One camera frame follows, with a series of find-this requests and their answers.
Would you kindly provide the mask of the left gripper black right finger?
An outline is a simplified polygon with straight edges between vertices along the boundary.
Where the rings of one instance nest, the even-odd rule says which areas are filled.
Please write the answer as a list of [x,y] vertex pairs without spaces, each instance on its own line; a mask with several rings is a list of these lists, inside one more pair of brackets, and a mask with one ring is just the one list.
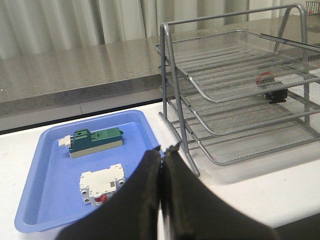
[[271,227],[236,210],[210,191],[171,145],[161,168],[161,208],[169,240],[278,240]]

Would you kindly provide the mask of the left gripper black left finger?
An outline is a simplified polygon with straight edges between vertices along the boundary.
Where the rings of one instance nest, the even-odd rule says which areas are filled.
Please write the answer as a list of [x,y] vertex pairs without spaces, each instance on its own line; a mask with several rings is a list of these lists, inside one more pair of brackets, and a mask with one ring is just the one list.
[[145,151],[135,171],[109,200],[62,229],[56,239],[156,240],[160,167],[160,147]]

